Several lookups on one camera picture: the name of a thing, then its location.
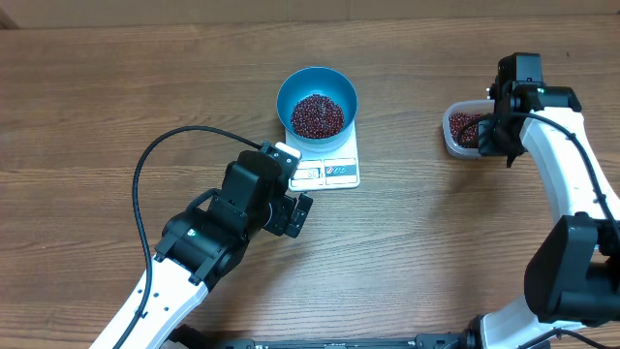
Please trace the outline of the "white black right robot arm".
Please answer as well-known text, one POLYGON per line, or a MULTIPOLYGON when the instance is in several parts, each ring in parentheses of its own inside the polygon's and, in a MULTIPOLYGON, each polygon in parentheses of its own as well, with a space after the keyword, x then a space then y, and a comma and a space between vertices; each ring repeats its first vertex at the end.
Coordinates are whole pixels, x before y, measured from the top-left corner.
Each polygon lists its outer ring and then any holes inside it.
POLYGON ((522 296, 473 322, 473 344, 546 348, 571 336, 597 347, 579 330, 619 319, 619 198, 587 140, 582 107, 571 88, 544 82, 536 53, 501 59, 488 97, 494 110, 477 120, 470 146, 509 164, 530 154, 554 227, 526 267, 522 296))

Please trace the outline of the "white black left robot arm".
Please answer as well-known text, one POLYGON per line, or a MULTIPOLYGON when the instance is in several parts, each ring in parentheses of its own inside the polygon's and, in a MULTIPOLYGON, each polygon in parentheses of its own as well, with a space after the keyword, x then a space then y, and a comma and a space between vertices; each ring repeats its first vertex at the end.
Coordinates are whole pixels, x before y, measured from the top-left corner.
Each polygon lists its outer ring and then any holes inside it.
POLYGON ((266 230, 296 238, 312 200, 288 196, 301 159, 283 143, 245 150, 221 188, 200 194, 166 224, 135 290, 100 333, 96 348, 159 348, 266 230))

